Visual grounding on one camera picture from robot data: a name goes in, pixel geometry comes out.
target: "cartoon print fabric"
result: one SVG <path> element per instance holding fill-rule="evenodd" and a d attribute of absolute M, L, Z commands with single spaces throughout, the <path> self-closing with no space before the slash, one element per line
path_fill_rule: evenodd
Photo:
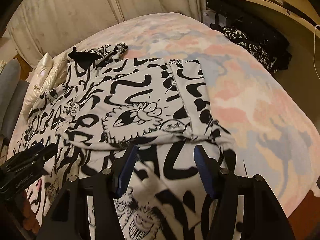
<path fill-rule="evenodd" d="M 234 170 L 234 139 L 211 117 L 197 60 L 120 59 L 126 49 L 124 43 L 85 52 L 74 47 L 67 82 L 38 98 L 15 152 L 40 141 L 58 145 L 45 164 L 46 194 L 38 194 L 44 216 L 70 175 L 92 176 L 134 143 L 140 159 L 127 193 L 115 201 L 125 238 L 205 238 L 212 201 L 193 149 L 201 143 Z"/>

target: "cartoon face print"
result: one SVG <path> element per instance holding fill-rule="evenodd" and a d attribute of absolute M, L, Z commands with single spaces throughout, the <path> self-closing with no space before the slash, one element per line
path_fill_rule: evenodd
<path fill-rule="evenodd" d="M 131 240 L 154 240 L 160 229 L 160 219 L 146 206 L 140 206 L 130 218 L 129 236 Z"/>
<path fill-rule="evenodd" d="M 54 101 L 58 98 L 58 94 L 57 94 L 57 91 L 55 89 L 51 89 L 49 91 L 46 91 L 44 93 L 44 96 L 50 102 L 51 106 L 54 105 Z"/>
<path fill-rule="evenodd" d="M 65 114 L 70 114 L 70 111 L 71 111 L 71 108 L 72 108 L 72 102 L 73 102 L 73 99 L 70 99 L 67 104 L 63 107 L 63 113 Z"/>
<path fill-rule="evenodd" d="M 132 209 L 129 206 L 132 203 L 132 191 L 132 187 L 128 187 L 127 192 L 120 199 L 114 199 L 121 229 L 128 223 L 128 219 L 132 214 Z"/>
<path fill-rule="evenodd" d="M 116 143 L 128 141 L 157 129 L 162 118 L 157 103 L 138 103 L 114 108 L 102 121 L 107 137 Z"/>
<path fill-rule="evenodd" d="M 160 129 L 165 132 L 183 132 L 186 128 L 185 124 L 175 119 L 168 120 L 160 126 Z"/>
<path fill-rule="evenodd" d="M 72 117 L 75 117 L 75 116 L 78 114 L 79 110 L 80 110 L 80 105 L 79 105 L 79 104 L 74 104 L 74 105 L 71 107 L 70 115 L 71 115 Z"/>

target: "black patterned garment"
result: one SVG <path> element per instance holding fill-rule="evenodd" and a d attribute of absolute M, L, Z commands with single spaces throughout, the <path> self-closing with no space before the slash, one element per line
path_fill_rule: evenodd
<path fill-rule="evenodd" d="M 202 144 L 234 171 L 234 139 L 211 117 L 197 60 L 120 59 L 126 50 L 124 43 L 83 52 L 74 47 L 67 82 L 42 94 L 30 111 L 15 152 L 38 142 L 59 148 L 45 165 L 49 175 L 38 182 L 46 194 L 36 200 L 42 202 L 37 212 L 45 215 L 70 175 L 93 176 L 134 143 L 139 160 L 126 194 L 115 200 L 125 238 L 204 239 L 212 200 L 193 150 Z M 94 230 L 90 198 L 88 205 Z"/>
<path fill-rule="evenodd" d="M 269 73 L 276 73 L 278 70 L 288 69 L 288 64 L 292 56 L 287 51 L 284 51 L 283 55 L 273 57 L 265 50 L 263 42 L 257 44 L 250 41 L 245 33 L 235 27 L 223 27 L 220 29 L 220 32 L 222 32 L 228 40 L 246 49 Z"/>

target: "curtain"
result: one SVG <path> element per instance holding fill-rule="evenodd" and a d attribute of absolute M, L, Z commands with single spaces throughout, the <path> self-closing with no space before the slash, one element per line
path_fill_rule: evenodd
<path fill-rule="evenodd" d="M 205 0 L 23 0 L 7 29 L 32 68 L 96 32 L 153 13 L 178 12 L 201 20 Z"/>

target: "black fabric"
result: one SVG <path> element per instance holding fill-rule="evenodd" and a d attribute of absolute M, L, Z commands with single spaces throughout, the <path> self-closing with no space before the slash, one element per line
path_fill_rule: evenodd
<path fill-rule="evenodd" d="M 220 28 L 228 40 L 246 49 L 253 55 L 270 73 L 276 73 L 278 70 L 288 69 L 288 64 L 292 58 L 291 54 L 284 51 L 282 55 L 273 57 L 263 48 L 263 43 L 258 44 L 249 39 L 245 33 L 235 27 Z"/>
<path fill-rule="evenodd" d="M 284 54 L 288 40 L 274 27 L 263 20 L 238 8 L 235 0 L 206 0 L 207 7 L 227 18 L 227 26 L 233 26 L 246 33 L 250 39 L 272 57 Z"/>

